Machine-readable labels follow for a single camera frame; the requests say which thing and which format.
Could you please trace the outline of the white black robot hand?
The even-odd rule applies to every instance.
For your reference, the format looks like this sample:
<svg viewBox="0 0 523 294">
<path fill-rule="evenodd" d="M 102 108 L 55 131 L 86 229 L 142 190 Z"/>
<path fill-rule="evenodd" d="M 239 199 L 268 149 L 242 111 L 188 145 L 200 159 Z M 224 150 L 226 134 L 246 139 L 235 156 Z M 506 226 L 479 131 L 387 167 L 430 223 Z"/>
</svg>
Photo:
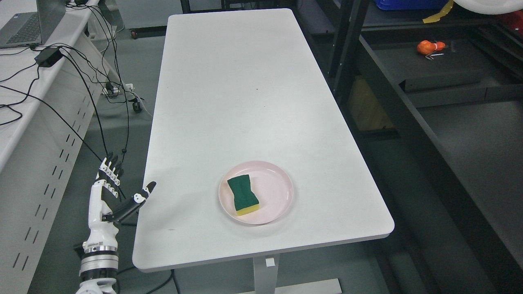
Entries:
<svg viewBox="0 0 523 294">
<path fill-rule="evenodd" d="M 123 174 L 121 166 L 122 163 L 118 162 L 118 156 L 110 152 L 102 160 L 97 170 L 95 181 L 90 188 L 88 208 L 90 235 L 82 245 L 84 253 L 116 251 L 118 249 L 116 235 L 119 232 L 116 224 L 137 212 L 145 204 L 156 186 L 156 182 L 150 182 L 145 188 L 120 203 L 116 208 L 110 208 L 103 199 L 103 193 L 108 192 L 110 196 L 120 197 L 119 177 Z"/>
</svg>

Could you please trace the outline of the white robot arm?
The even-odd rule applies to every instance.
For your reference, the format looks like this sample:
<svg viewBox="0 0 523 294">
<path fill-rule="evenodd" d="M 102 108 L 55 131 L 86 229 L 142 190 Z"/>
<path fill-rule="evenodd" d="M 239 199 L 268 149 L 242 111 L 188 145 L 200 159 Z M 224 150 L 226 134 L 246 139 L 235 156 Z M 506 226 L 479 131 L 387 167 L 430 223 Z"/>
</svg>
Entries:
<svg viewBox="0 0 523 294">
<path fill-rule="evenodd" d="M 119 255 L 115 246 L 94 245 L 84 249 L 77 294 L 115 294 Z"/>
</svg>

